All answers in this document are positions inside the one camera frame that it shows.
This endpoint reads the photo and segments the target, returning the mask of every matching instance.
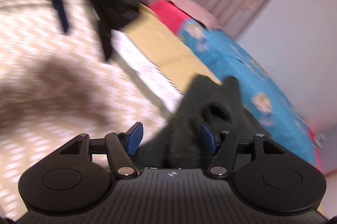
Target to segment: logo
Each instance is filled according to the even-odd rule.
[[[169,175],[170,177],[174,177],[174,176],[176,176],[176,175],[178,175],[178,174],[177,174],[176,172],[172,171],[172,172],[169,172],[168,175]]]

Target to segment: metal screw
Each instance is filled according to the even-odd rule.
[[[216,166],[211,168],[210,172],[215,175],[224,175],[225,173],[227,173],[227,170],[226,168]]]
[[[128,176],[134,173],[134,169],[131,167],[121,167],[117,171],[120,175]]]

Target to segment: ribbed surface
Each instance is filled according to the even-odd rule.
[[[19,224],[320,224],[316,212],[271,216],[241,202],[226,181],[211,180],[201,170],[150,170],[133,180],[119,181],[112,194],[90,212],[47,217],[29,212]]]

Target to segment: dark green cloth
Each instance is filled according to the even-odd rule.
[[[258,133],[270,136],[243,107],[236,78],[227,77],[222,85],[218,85],[210,78],[198,75],[166,127],[138,148],[133,161],[138,167],[202,167],[211,158],[200,142],[202,122],[216,134],[227,130],[242,139],[251,139]]]

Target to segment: circular pad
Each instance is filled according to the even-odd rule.
[[[43,184],[51,190],[69,190],[74,188],[81,180],[80,172],[66,168],[51,170],[42,178]]]
[[[28,209],[74,214],[90,209],[107,195],[109,174],[98,164],[76,157],[58,157],[57,164],[42,160],[21,176],[19,192]]]
[[[264,182],[279,190],[291,190],[302,183],[301,175],[288,168],[276,168],[266,171],[263,174]]]
[[[326,181],[316,168],[293,154],[268,154],[241,167],[234,187],[254,207],[293,214],[318,208]]]

